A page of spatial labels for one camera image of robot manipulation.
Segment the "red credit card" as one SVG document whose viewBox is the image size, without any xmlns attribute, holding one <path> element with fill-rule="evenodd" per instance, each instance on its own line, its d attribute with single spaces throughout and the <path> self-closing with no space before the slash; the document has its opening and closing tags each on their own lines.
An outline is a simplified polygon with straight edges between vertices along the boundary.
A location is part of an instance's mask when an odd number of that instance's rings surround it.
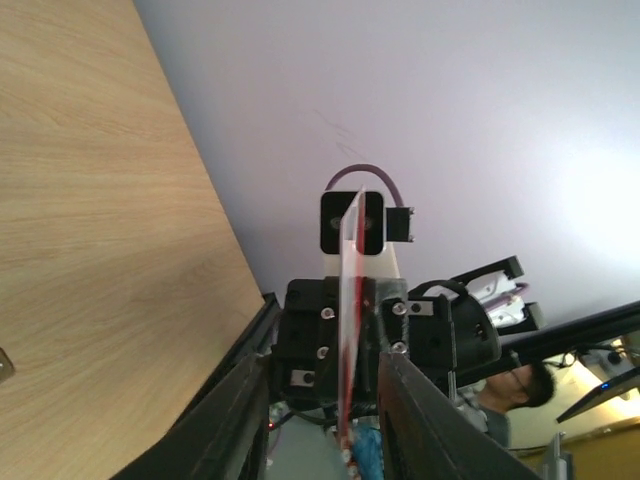
<svg viewBox="0 0 640 480">
<path fill-rule="evenodd" d="M 359 348 L 366 193 L 355 193 L 340 223 L 337 440 L 349 479 L 359 479 L 349 416 Z"/>
</svg>

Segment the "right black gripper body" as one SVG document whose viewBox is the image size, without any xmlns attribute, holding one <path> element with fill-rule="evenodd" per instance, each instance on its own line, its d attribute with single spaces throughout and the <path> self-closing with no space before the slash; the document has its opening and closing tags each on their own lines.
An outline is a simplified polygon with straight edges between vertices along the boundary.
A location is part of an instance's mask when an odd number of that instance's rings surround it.
<svg viewBox="0 0 640 480">
<path fill-rule="evenodd" d="M 272 347 L 272 402 L 303 412 L 338 409 L 339 279 L 295 279 L 287 287 Z M 352 406 L 373 404 L 379 357 L 398 353 L 442 392 L 447 377 L 497 360 L 501 346 L 485 308 L 456 280 L 413 289 L 402 279 L 364 278 Z"/>
</svg>

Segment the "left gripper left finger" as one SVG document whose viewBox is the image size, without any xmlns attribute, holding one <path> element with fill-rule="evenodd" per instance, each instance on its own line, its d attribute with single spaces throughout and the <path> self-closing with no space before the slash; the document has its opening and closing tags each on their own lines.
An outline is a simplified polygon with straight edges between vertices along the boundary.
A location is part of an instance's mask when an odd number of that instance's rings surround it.
<svg viewBox="0 0 640 480">
<path fill-rule="evenodd" d="M 120 480 L 263 479 L 269 358 L 246 356 L 156 444 L 116 473 Z"/>
</svg>

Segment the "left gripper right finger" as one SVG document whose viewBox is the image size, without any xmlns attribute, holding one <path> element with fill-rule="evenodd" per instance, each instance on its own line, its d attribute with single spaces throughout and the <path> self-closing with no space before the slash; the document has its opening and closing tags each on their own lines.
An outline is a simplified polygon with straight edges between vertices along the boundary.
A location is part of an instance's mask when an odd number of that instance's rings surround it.
<svg viewBox="0 0 640 480">
<path fill-rule="evenodd" d="M 379 357 L 378 409 L 386 479 L 538 477 L 469 423 L 402 354 L 382 353 Z"/>
</svg>

